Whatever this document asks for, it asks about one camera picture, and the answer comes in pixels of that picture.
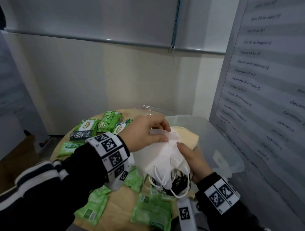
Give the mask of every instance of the white wall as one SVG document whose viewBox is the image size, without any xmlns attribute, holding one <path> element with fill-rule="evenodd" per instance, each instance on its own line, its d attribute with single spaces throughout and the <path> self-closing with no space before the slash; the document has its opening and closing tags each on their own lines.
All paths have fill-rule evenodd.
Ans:
<svg viewBox="0 0 305 231">
<path fill-rule="evenodd" d="M 49 134 L 149 105 L 209 118 L 222 55 L 4 33 Z"/>
</svg>

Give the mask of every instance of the black sleeve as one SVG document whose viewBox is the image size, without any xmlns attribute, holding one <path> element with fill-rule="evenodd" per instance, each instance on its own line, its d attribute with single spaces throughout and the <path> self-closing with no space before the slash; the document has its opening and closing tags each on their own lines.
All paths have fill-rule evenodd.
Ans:
<svg viewBox="0 0 305 231">
<path fill-rule="evenodd" d="M 224 213 L 221 214 L 218 211 L 221 207 L 221 202 L 227 203 L 227 201 L 229 201 L 220 192 L 219 187 L 214 187 L 214 184 L 219 180 L 221 180 L 221 177 L 217 173 L 212 173 L 197 184 L 199 192 L 196 193 L 196 198 L 198 199 L 200 210 L 207 216 L 210 230 L 264 230 L 259 225 L 257 217 L 251 214 L 248 208 L 240 200 L 230 205 L 229 209 Z M 227 184 L 227 186 L 227 195 L 235 193 L 229 184 Z M 208 197 L 205 192 L 207 192 L 208 189 L 212 190 L 213 188 L 215 188 L 215 193 Z"/>
<path fill-rule="evenodd" d="M 122 142 L 126 153 L 129 151 Z M 0 195 L 1 230 L 66 230 L 74 212 L 105 183 L 102 158 L 89 143 L 64 161 L 41 162 L 25 170 L 15 187 Z"/>
</svg>

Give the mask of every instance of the plastic storage box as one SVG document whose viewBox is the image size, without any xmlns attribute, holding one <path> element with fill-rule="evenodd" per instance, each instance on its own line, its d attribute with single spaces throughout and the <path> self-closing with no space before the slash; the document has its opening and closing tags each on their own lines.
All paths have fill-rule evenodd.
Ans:
<svg viewBox="0 0 305 231">
<path fill-rule="evenodd" d="M 167 116 L 170 126 L 185 127 L 199 136 L 198 148 L 214 172 L 226 178 L 242 172 L 245 165 L 238 153 L 205 118 L 191 115 Z"/>
</svg>

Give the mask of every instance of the round wooden table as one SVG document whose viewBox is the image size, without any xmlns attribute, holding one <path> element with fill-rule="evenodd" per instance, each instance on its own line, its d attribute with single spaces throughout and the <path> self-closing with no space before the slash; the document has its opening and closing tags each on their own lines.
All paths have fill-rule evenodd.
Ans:
<svg viewBox="0 0 305 231">
<path fill-rule="evenodd" d="M 157 115 L 158 112 L 153 112 L 150 110 L 142 110 L 142 109 L 121 109 L 116 110 L 118 112 L 122 113 L 122 120 L 126 119 L 133 119 L 138 115 Z M 96 115 L 92 117 L 92 119 L 101 119 L 103 117 L 104 113 L 101 113 L 99 115 Z M 51 156 L 51 160 L 55 160 L 61 146 L 64 142 L 69 141 L 70 134 L 75 128 L 71 129 L 64 138 L 59 142 L 59 144 L 56 146 L 56 148 L 53 151 L 53 154 Z M 150 183 L 148 179 L 145 181 L 145 186 L 148 188 L 150 187 Z M 142 187 L 141 192 L 144 194 L 148 194 L 149 190 L 145 187 Z M 97 224 L 96 227 L 89 225 L 86 223 L 85 220 L 76 218 L 74 220 L 74 224 L 77 226 L 80 226 L 87 230 L 105 230 L 105 231 L 144 231 L 144 230 L 150 230 L 151 228 L 146 225 L 142 225 L 139 223 L 131 223 L 129 221 L 132 211 L 134 209 L 134 206 L 136 204 L 138 193 L 131 190 L 130 188 L 126 187 L 125 185 L 122 185 L 121 188 L 118 191 L 112 191 L 108 194 L 108 201 L 107 205 L 105 207 L 105 210 Z M 173 218 L 178 216 L 178 209 L 175 201 L 173 202 Z"/>
</svg>

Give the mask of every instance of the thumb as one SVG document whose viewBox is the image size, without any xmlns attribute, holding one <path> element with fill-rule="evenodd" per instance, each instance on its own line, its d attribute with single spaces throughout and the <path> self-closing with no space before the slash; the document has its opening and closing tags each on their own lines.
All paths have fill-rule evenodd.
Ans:
<svg viewBox="0 0 305 231">
<path fill-rule="evenodd" d="M 154 144 L 158 142 L 168 142 L 168 138 L 164 134 L 150 134 L 149 144 Z"/>
<path fill-rule="evenodd" d="M 189 149 L 184 143 L 180 143 L 177 142 L 177 147 L 179 149 L 179 151 L 181 152 L 181 154 L 185 157 L 185 158 L 191 158 L 192 157 L 192 150 Z"/>
</svg>

